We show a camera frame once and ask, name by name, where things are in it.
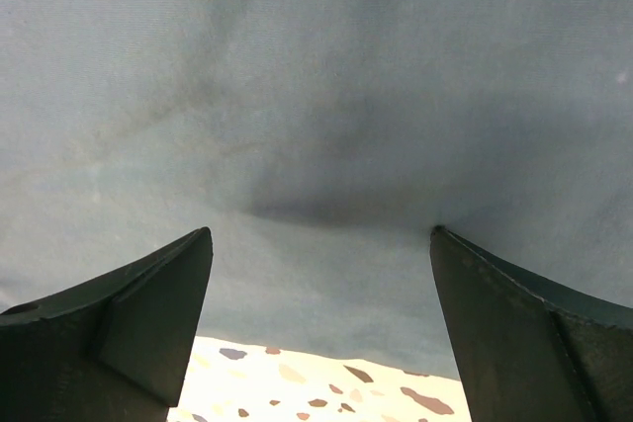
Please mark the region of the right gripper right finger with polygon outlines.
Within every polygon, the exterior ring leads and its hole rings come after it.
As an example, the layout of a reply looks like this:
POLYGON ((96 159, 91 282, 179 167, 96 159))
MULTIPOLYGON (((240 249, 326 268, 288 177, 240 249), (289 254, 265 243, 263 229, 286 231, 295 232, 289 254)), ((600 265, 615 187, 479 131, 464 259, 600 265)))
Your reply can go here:
POLYGON ((632 310, 435 227, 430 261, 474 421, 629 421, 632 310))

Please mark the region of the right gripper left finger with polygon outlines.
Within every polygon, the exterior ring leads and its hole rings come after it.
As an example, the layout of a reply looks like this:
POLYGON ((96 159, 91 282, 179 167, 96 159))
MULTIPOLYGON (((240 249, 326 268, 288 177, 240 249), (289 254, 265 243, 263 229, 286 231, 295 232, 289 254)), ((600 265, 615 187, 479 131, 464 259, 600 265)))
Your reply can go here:
POLYGON ((212 269, 206 227, 1 314, 1 419, 164 421, 179 403, 212 269))

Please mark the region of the blue-grey t-shirt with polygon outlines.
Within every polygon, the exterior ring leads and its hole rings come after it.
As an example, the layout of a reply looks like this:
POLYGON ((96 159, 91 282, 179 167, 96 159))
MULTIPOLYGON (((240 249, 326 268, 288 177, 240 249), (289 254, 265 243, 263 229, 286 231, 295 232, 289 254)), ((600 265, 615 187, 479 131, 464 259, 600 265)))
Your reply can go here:
POLYGON ((199 330, 453 377, 443 225, 632 302, 632 0, 1 0, 1 304, 200 227, 199 330))

